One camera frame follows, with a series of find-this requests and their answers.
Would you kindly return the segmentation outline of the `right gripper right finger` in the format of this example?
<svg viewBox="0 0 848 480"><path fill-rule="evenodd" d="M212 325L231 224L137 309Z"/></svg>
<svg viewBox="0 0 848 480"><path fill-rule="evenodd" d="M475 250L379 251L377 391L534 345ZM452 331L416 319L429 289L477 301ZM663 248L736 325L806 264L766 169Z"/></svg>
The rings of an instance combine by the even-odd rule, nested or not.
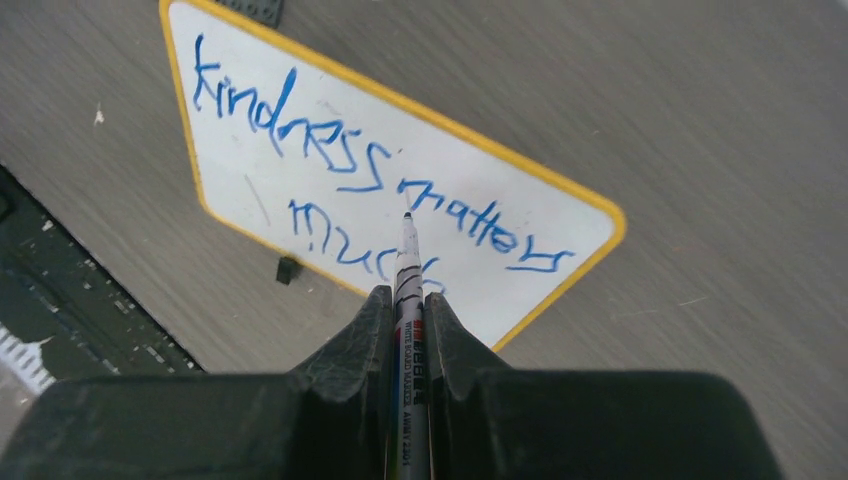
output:
<svg viewBox="0 0 848 480"><path fill-rule="evenodd" d="M779 479L746 399L697 371L509 366L424 307L439 479Z"/></svg>

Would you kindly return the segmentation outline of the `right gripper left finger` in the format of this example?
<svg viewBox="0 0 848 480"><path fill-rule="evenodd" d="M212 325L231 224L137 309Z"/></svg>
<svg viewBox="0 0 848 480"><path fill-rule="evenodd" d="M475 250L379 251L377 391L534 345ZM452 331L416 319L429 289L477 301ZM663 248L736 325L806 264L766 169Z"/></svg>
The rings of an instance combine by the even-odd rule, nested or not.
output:
<svg viewBox="0 0 848 480"><path fill-rule="evenodd" d="M392 292L286 373L115 376L49 387L5 479L379 479Z"/></svg>

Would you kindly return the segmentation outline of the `whiteboard marker pen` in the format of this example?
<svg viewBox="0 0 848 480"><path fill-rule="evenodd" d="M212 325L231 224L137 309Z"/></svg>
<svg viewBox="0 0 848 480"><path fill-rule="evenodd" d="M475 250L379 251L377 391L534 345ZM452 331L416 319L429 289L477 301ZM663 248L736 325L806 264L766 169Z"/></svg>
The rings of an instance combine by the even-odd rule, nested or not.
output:
<svg viewBox="0 0 848 480"><path fill-rule="evenodd" d="M431 455L423 276L418 233L409 211L402 218L393 298L392 417L385 477L429 479Z"/></svg>

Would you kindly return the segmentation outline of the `yellow framed whiteboard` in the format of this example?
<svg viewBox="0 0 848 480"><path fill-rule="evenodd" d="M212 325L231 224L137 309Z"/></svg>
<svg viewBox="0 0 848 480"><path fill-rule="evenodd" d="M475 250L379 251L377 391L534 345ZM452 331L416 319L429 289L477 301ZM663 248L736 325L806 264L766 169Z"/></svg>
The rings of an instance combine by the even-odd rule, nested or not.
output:
<svg viewBox="0 0 848 480"><path fill-rule="evenodd" d="M163 1L196 194L224 225L360 293L423 282L498 349L623 239L602 195L212 1Z"/></svg>

